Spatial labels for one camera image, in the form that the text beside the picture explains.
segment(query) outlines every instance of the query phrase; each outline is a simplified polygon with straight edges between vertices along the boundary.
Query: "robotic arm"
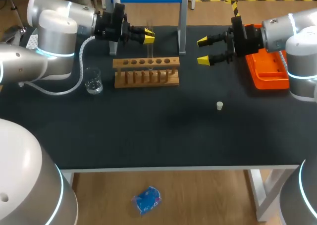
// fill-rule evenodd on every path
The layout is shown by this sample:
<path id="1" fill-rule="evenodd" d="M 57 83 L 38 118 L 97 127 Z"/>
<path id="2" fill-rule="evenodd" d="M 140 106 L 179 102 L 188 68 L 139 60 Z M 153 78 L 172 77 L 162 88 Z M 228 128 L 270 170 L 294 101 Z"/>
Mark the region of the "robotic arm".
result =
<path id="1" fill-rule="evenodd" d="M 234 55 L 246 56 L 262 48 L 269 53 L 286 50 L 291 94 L 302 101 L 317 99 L 317 8 L 265 20 L 261 28 L 244 26 L 240 16 L 231 18 L 231 23 L 222 34 L 197 41 L 199 47 L 227 43 L 225 53 L 200 57 L 199 64 L 229 63 Z"/>
<path id="2" fill-rule="evenodd" d="M 118 3 L 113 13 L 100 14 L 65 0 L 29 0 L 27 19 L 38 29 L 38 48 L 0 44 L 0 84 L 66 79 L 72 72 L 77 35 L 123 44 L 129 40 L 148 44 L 155 39 L 148 29 L 131 26 L 124 5 Z"/>

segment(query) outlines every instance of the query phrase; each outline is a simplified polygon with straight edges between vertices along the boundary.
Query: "glass cup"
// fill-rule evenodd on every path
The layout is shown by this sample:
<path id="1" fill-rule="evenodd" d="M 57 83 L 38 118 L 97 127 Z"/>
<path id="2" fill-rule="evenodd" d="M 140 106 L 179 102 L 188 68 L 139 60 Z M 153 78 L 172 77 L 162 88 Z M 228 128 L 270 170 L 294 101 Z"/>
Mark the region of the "glass cup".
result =
<path id="1" fill-rule="evenodd" d="M 101 73 L 98 68 L 87 68 L 84 72 L 84 79 L 89 94 L 96 95 L 104 89 L 101 81 Z"/>

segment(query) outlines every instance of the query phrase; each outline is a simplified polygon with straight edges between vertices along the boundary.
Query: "wooden peg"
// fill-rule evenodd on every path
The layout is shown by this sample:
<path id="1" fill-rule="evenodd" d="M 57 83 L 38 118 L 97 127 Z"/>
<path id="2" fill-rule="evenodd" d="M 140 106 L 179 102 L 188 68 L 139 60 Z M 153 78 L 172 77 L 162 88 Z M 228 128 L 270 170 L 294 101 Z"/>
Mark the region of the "wooden peg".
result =
<path id="1" fill-rule="evenodd" d="M 165 82 L 168 82 L 168 70 L 166 70 L 166 73 L 165 73 Z"/>
<path id="2" fill-rule="evenodd" d="M 137 78 L 137 73 L 135 72 L 135 70 L 133 71 L 133 83 L 136 82 L 136 78 Z"/>
<path id="3" fill-rule="evenodd" d="M 160 83 L 160 71 L 158 70 L 158 83 Z"/>
<path id="4" fill-rule="evenodd" d="M 141 83 L 144 83 L 145 72 L 141 71 Z"/>
<path id="5" fill-rule="evenodd" d="M 150 79 L 150 83 L 152 83 L 152 76 L 153 76 L 153 72 L 150 70 L 150 71 L 149 71 L 149 79 Z"/>
<path id="6" fill-rule="evenodd" d="M 120 77 L 121 77 L 121 68 L 118 68 L 118 70 L 117 70 L 117 77 L 118 77 L 118 79 L 120 79 Z"/>
<path id="7" fill-rule="evenodd" d="M 128 72 L 124 73 L 124 83 L 128 84 Z"/>

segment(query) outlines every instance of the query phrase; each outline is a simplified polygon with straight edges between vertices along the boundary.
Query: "wooden floor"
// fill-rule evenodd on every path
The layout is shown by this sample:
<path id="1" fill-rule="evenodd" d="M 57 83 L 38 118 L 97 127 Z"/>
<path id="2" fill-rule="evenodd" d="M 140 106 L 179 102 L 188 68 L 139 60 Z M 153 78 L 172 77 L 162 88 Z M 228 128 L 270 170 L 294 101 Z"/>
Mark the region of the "wooden floor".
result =
<path id="1" fill-rule="evenodd" d="M 23 20 L 27 0 L 17 0 Z M 317 2 L 239 2 L 244 23 L 317 7 Z M 177 25 L 178 4 L 127 4 L 128 20 L 134 25 Z M 196 3 L 188 12 L 189 25 L 230 24 L 231 6 L 223 2 Z M 0 10 L 0 36 L 16 24 L 10 6 Z M 148 186 L 156 187 L 162 204 L 142 218 L 131 198 Z M 82 173 L 75 177 L 79 225 L 257 225 L 246 174 L 233 171 L 109 172 Z M 276 216 L 268 225 L 279 225 Z"/>

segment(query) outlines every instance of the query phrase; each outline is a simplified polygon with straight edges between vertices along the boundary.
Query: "white bottle cap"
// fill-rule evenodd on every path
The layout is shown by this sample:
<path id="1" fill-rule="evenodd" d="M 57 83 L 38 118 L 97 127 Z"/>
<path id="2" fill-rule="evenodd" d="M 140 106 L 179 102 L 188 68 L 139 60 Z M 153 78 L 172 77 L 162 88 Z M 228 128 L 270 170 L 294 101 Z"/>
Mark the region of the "white bottle cap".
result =
<path id="1" fill-rule="evenodd" d="M 217 110 L 221 110 L 223 106 L 223 102 L 219 101 L 217 102 Z"/>

